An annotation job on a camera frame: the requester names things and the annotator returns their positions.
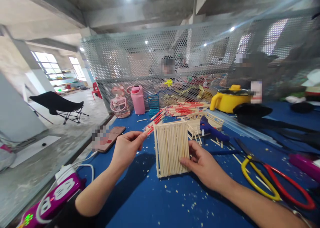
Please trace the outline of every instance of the red chair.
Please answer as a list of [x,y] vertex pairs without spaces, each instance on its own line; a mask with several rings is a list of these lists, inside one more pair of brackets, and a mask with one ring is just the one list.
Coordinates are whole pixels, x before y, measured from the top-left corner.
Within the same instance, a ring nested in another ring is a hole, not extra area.
[[93,99],[95,100],[94,95],[93,95],[94,93],[98,94],[98,97],[100,97],[100,98],[102,99],[102,96],[101,96],[99,87],[98,87],[98,85],[97,85],[97,82],[94,82],[94,83],[92,84],[92,86],[93,86],[93,91],[92,91],[91,93],[92,93]]

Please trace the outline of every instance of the phone case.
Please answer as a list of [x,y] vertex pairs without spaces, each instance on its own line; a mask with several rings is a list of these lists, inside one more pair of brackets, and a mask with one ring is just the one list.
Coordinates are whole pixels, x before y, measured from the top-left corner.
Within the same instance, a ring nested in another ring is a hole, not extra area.
[[100,153],[107,152],[108,149],[110,149],[110,147],[117,140],[117,137],[121,135],[125,129],[126,127],[117,126],[110,130],[110,132],[106,134],[106,137],[104,137],[103,140],[100,141],[99,149],[97,149],[96,151]]

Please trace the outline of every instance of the hot glue gun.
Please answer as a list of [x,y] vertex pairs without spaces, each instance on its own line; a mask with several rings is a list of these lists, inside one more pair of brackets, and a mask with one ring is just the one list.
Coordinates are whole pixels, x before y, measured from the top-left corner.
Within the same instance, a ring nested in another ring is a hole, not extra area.
[[218,138],[218,140],[220,141],[228,142],[230,140],[229,136],[222,134],[221,132],[217,131],[214,127],[212,127],[209,124],[207,117],[205,116],[201,117],[200,130],[202,131],[202,135],[204,135],[205,133],[210,133],[214,137]]

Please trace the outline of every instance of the scissors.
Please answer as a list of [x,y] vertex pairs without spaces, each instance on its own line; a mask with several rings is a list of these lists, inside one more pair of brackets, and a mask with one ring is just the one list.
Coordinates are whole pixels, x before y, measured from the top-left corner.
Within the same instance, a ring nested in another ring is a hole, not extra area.
[[[270,175],[271,179],[273,180],[274,184],[277,186],[278,190],[280,191],[280,193],[286,197],[289,201],[291,201],[293,204],[295,204],[296,206],[299,206],[303,209],[306,210],[314,210],[316,208],[316,205],[314,203],[314,201],[312,200],[312,198],[310,197],[310,195],[298,184],[296,183],[293,179],[291,179],[290,177],[286,176],[285,174],[283,174],[282,172],[280,172],[279,170],[277,170],[276,168],[262,162],[261,160],[257,159],[246,147],[245,144],[243,144],[243,142],[238,139],[235,138],[237,144],[241,147],[241,149],[243,149],[243,151],[247,154],[246,159],[242,162],[241,165],[241,170],[243,175],[245,176],[245,178],[248,180],[248,182],[262,195],[264,195],[265,197],[274,200],[274,201],[280,201],[280,195],[278,193],[278,191],[274,188],[274,186],[270,183],[270,181],[262,174],[262,172],[255,166],[255,164],[253,164],[251,161],[254,162],[259,162],[261,163],[265,169],[267,170],[268,174]],[[270,188],[271,192],[273,193],[273,195],[269,195],[268,193],[266,193],[264,190],[262,190],[259,186],[257,186],[253,180],[249,177],[247,171],[246,171],[246,166],[248,165],[248,163],[250,163],[250,165],[252,166],[252,168],[255,170],[255,172],[258,173],[258,175],[261,177],[261,179],[267,184],[267,186]],[[283,178],[285,178],[287,181],[289,181],[295,188],[297,188],[306,198],[307,200],[307,204],[302,204],[301,202],[295,200],[284,188],[283,186],[280,184],[279,180],[277,179],[277,177],[275,176],[275,173],[281,175]]]

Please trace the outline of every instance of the metal mesh fence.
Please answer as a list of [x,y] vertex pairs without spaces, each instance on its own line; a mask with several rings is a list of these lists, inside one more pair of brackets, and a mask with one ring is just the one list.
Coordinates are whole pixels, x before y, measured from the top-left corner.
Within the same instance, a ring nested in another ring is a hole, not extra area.
[[265,97],[278,98],[319,66],[320,22],[312,15],[274,15],[234,29],[232,22],[201,23],[100,34],[82,46],[109,112],[111,89],[119,86],[142,85],[146,107],[149,95],[159,95],[160,107],[210,101],[219,88],[249,88],[256,80]]

